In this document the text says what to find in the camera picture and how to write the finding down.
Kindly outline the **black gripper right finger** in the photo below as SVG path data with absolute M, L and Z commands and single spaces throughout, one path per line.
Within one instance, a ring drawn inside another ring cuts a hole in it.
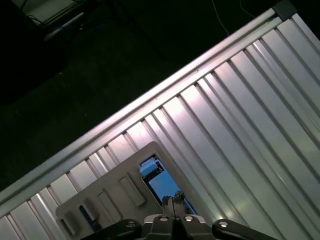
M 172 210 L 187 240 L 271 240 L 272 237 L 229 219 L 208 225 L 203 217 L 192 215 L 182 191 L 172 197 Z

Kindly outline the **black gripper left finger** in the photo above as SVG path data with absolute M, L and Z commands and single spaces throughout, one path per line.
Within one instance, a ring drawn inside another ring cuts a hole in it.
M 149 215 L 143 223 L 125 219 L 85 237 L 86 240 L 172 240 L 173 197 L 162 198 L 162 214 Z

